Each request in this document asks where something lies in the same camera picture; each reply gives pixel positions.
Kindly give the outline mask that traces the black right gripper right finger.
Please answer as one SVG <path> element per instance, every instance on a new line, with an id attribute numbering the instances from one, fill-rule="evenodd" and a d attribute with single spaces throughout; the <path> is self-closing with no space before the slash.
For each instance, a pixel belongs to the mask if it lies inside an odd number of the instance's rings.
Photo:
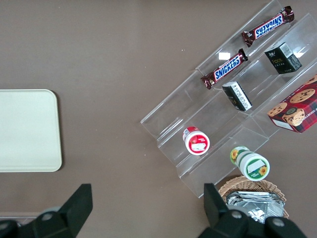
<path id="1" fill-rule="evenodd" d="M 212 183 L 204 184 L 204 210 L 209 222 L 201 238 L 265 238 L 264 225 L 230 210 Z"/>

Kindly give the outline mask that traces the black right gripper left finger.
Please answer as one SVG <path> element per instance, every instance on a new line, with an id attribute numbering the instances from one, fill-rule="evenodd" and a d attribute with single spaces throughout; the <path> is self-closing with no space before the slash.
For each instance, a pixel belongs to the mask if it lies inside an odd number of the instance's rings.
<path id="1" fill-rule="evenodd" d="M 92 186 L 82 184 L 57 210 L 47 211 L 18 230 L 20 238 L 75 238 L 93 208 Z"/>

